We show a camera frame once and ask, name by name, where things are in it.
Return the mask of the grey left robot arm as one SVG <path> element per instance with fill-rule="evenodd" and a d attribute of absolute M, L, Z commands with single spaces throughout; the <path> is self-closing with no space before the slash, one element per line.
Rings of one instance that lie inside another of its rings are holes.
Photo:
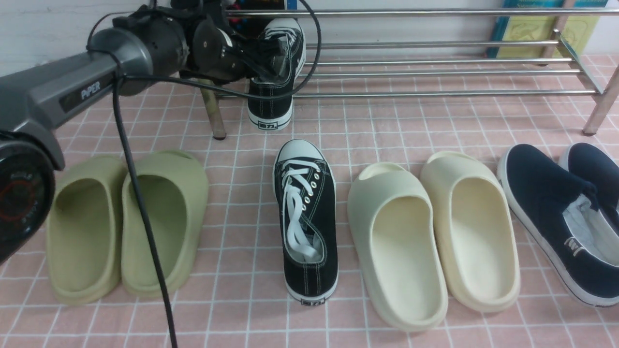
<path fill-rule="evenodd" d="M 173 0 L 141 6 L 91 31 L 84 53 L 0 80 L 0 253 L 5 262 L 38 231 L 65 167 L 54 131 L 135 76 L 119 95 L 141 93 L 180 73 L 225 85 L 245 77 L 277 77 L 278 38 L 246 38 L 229 26 L 219 0 Z"/>

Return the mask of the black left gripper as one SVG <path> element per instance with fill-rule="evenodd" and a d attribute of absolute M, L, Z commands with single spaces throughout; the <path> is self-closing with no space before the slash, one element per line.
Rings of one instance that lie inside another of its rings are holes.
<path fill-rule="evenodd" d="M 235 0 L 172 0 L 183 13 L 190 55 L 183 77 L 209 79 L 226 85 L 241 79 L 269 77 L 265 52 L 275 47 L 261 37 L 264 24 L 234 26 L 226 15 Z"/>

